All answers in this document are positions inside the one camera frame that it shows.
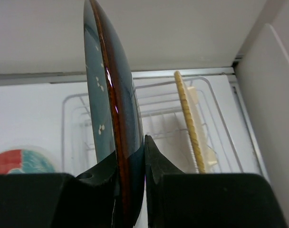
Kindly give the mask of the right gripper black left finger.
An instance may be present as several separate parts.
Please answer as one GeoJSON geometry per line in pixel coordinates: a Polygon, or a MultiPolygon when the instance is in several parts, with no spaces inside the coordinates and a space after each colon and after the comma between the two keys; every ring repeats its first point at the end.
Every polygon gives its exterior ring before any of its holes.
{"type": "Polygon", "coordinates": [[[77,177],[0,175],[0,228],[111,228],[116,173],[111,153],[77,177]]]}

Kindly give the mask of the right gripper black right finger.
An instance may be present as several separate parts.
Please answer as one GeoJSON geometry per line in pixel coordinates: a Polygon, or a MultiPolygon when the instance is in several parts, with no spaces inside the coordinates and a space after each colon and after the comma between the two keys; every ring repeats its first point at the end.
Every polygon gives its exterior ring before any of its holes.
{"type": "Polygon", "coordinates": [[[151,228],[285,228],[270,184],[253,173],[186,174],[144,139],[151,228]]]}

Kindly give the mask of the round dark teal plate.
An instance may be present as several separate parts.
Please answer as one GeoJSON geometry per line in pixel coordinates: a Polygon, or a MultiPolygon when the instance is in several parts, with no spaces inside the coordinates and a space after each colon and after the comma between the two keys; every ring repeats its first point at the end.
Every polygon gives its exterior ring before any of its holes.
{"type": "Polygon", "coordinates": [[[132,73],[109,18],[95,0],[84,3],[84,48],[96,160],[116,158],[114,225],[133,227],[145,185],[144,133],[132,73]]]}

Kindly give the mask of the orange woven bamboo plate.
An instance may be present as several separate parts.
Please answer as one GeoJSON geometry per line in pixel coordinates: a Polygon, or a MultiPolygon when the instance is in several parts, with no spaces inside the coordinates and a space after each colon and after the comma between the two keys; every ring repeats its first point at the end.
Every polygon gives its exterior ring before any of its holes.
{"type": "Polygon", "coordinates": [[[215,152],[207,143],[197,108],[199,99],[196,88],[187,87],[179,71],[175,71],[174,78],[199,173],[209,173],[218,162],[215,152]]]}

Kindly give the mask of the red and teal floral plate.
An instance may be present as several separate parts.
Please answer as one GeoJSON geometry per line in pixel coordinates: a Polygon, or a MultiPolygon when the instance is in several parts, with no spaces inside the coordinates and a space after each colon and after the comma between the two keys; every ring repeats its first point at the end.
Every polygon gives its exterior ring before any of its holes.
{"type": "Polygon", "coordinates": [[[39,149],[13,148],[0,152],[0,174],[54,173],[55,163],[39,149]]]}

